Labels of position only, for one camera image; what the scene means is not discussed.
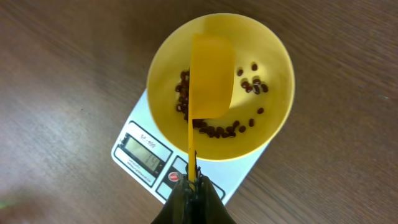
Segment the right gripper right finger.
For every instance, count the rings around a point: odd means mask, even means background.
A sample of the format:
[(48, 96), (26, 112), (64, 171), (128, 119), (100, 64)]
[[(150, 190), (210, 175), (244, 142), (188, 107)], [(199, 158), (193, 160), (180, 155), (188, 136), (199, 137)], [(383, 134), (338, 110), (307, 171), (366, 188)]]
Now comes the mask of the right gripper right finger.
[(223, 205), (210, 179), (202, 175), (195, 186), (194, 223), (236, 224)]

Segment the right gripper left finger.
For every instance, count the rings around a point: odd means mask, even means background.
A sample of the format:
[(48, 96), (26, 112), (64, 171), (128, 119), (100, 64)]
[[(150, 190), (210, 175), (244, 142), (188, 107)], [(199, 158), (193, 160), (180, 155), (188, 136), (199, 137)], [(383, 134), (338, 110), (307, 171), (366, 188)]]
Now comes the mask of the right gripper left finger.
[(151, 224), (189, 224), (192, 218), (193, 189), (186, 175), (180, 175), (172, 193)]

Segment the yellow plastic measuring scoop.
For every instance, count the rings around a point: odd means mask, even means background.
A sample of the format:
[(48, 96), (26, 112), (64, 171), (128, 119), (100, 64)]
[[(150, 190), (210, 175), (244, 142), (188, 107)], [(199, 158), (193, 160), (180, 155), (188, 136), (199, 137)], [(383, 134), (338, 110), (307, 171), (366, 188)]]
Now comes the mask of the yellow plastic measuring scoop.
[(188, 179), (194, 182), (193, 120), (216, 119), (229, 110), (234, 85), (234, 50), (222, 37), (195, 34), (190, 57), (188, 100)]

